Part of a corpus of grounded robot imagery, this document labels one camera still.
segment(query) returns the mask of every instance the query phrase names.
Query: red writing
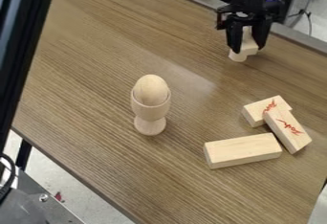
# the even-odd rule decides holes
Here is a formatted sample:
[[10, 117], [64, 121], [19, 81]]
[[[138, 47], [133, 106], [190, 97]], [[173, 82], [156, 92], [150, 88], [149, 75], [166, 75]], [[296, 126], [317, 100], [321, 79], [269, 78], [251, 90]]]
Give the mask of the red writing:
[[302, 131], [298, 131], [295, 127], [291, 126], [290, 124], [286, 123], [285, 121], [282, 121], [282, 120], [278, 120], [278, 121], [284, 123], [285, 128], [290, 128], [291, 131], [292, 131], [292, 133], [293, 133], [294, 135], [296, 135], [296, 136], [298, 136], [298, 134], [300, 134], [300, 133], [303, 133]]
[[272, 103], [268, 104], [268, 106], [262, 111], [262, 114], [270, 111], [272, 108], [274, 108], [276, 106], [277, 106], [277, 104], [274, 102], [274, 100], [272, 100]]

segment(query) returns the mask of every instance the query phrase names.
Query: screw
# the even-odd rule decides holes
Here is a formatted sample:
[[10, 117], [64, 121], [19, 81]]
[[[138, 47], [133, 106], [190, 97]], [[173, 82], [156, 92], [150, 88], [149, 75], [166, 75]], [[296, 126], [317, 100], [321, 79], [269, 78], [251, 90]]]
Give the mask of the screw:
[[40, 202], [43, 202], [43, 203], [44, 203], [44, 202], [47, 202], [48, 199], [49, 199], [48, 194], [43, 193], [43, 194], [40, 195], [40, 197], [39, 197], [38, 200], [39, 200]]

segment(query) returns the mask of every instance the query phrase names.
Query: table surface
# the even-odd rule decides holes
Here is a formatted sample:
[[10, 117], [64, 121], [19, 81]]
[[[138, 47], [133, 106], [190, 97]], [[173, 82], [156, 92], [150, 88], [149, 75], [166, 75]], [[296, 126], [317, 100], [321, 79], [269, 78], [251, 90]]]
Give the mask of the table surface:
[[[327, 58], [271, 35], [234, 63], [214, 24], [186, 0], [54, 0], [13, 129], [136, 222], [306, 223], [327, 175]], [[156, 137], [133, 127], [146, 74], [172, 91]], [[241, 109], [275, 95], [314, 141], [209, 170], [204, 143], [270, 131]]]

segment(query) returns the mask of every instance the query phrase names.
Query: red marking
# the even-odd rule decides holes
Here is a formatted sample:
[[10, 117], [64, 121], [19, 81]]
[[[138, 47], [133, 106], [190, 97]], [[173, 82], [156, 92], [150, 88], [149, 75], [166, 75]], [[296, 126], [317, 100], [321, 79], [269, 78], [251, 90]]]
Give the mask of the red marking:
[[289, 123], [286, 123], [285, 121], [278, 120], [282, 123], [284, 123], [285, 128], [290, 128], [292, 130], [292, 133], [296, 136], [298, 136], [299, 133], [304, 133], [302, 131], [298, 131], [295, 127], [291, 126]]
[[62, 195], [61, 195], [61, 192], [59, 191], [59, 192], [57, 192], [56, 194], [55, 194], [55, 199], [56, 200], [58, 200], [59, 202], [61, 202], [62, 201]]
[[262, 111], [262, 114], [270, 111], [272, 108], [274, 108], [276, 106], [277, 106], [277, 104], [274, 102], [274, 99], [272, 99], [272, 103], [268, 104], [268, 106]]

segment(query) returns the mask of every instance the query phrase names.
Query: wooden egg cup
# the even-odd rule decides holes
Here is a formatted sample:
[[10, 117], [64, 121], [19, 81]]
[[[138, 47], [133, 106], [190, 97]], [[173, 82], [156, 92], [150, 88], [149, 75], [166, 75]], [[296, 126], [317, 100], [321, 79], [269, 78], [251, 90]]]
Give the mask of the wooden egg cup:
[[159, 105], [149, 106], [139, 103], [131, 92], [132, 110], [136, 114], [134, 119], [135, 128], [143, 135], [155, 136], [165, 129], [165, 115], [170, 108], [171, 93], [168, 90], [167, 99]]

